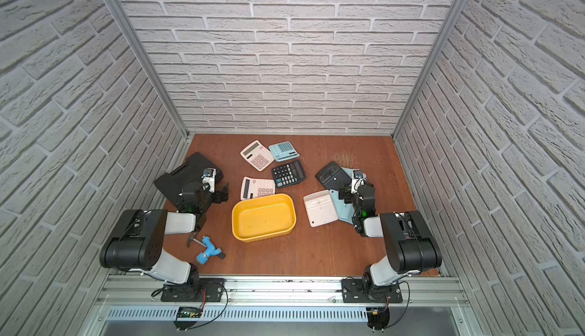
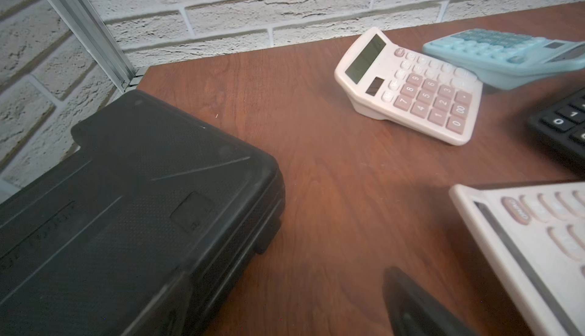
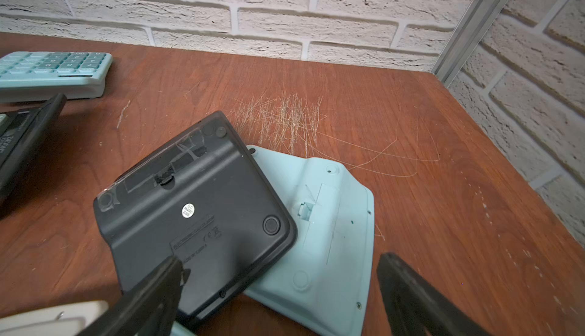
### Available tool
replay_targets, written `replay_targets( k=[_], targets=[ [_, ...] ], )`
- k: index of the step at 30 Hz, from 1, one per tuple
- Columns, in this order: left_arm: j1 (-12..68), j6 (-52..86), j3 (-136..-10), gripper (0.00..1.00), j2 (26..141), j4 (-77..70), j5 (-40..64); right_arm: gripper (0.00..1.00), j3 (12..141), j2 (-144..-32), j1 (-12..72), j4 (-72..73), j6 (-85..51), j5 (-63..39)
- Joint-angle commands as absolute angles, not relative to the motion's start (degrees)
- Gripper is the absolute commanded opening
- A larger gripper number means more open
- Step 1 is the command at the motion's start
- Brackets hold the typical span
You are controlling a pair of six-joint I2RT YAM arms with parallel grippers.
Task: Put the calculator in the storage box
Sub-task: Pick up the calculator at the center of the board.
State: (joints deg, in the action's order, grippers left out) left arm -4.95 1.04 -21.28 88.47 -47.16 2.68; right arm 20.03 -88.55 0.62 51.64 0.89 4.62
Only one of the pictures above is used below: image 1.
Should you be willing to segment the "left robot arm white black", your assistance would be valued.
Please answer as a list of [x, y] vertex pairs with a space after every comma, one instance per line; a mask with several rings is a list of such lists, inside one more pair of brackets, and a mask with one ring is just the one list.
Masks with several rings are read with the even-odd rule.
[[164, 240], [168, 235], [187, 234], [187, 245], [197, 242], [207, 208], [226, 202], [229, 186], [216, 189], [209, 179], [190, 181], [178, 196], [185, 213], [167, 209], [124, 211], [101, 249], [101, 266], [146, 274], [164, 283], [161, 293], [184, 291], [195, 297], [204, 293], [197, 266], [166, 252]]

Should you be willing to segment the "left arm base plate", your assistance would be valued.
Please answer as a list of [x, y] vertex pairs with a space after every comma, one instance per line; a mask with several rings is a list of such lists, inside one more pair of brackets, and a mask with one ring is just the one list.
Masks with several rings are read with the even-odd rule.
[[165, 285], [161, 289], [162, 302], [220, 302], [223, 298], [225, 279], [201, 278], [193, 284]]

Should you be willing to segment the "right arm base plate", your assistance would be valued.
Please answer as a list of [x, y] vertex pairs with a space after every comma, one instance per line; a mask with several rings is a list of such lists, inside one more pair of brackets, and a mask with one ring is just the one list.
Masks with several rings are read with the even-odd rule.
[[370, 281], [346, 277], [341, 280], [341, 295], [344, 303], [388, 303], [403, 302], [402, 292], [398, 284], [378, 287]]

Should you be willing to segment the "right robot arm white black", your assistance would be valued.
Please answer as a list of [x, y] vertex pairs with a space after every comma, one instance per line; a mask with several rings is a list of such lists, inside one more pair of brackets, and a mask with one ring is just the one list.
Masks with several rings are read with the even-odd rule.
[[410, 274], [441, 266], [443, 255], [419, 211], [377, 214], [375, 188], [367, 181], [343, 187], [338, 195], [352, 205], [351, 219], [359, 235], [384, 240], [385, 257], [366, 267], [362, 276], [365, 295], [380, 296]]

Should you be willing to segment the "light blue calculator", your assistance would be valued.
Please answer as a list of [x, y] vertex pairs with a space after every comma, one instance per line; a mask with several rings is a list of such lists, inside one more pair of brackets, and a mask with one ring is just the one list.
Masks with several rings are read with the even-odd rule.
[[[356, 169], [342, 168], [352, 179], [352, 171]], [[350, 185], [347, 187], [348, 191], [344, 191], [342, 197], [339, 197], [339, 191], [330, 190], [329, 193], [335, 205], [338, 214], [338, 219], [342, 222], [353, 224], [352, 218], [354, 215], [354, 208], [352, 198], [354, 194], [351, 193]]]

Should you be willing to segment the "pink calculator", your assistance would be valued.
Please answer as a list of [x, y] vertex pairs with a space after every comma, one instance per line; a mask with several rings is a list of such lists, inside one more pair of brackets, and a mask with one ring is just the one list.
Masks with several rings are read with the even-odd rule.
[[271, 151], [264, 147], [258, 140], [247, 145], [240, 152], [240, 155], [257, 171], [265, 170], [265, 168], [274, 162], [274, 156]]
[[241, 187], [241, 200], [274, 195], [276, 185], [273, 180], [244, 177]]

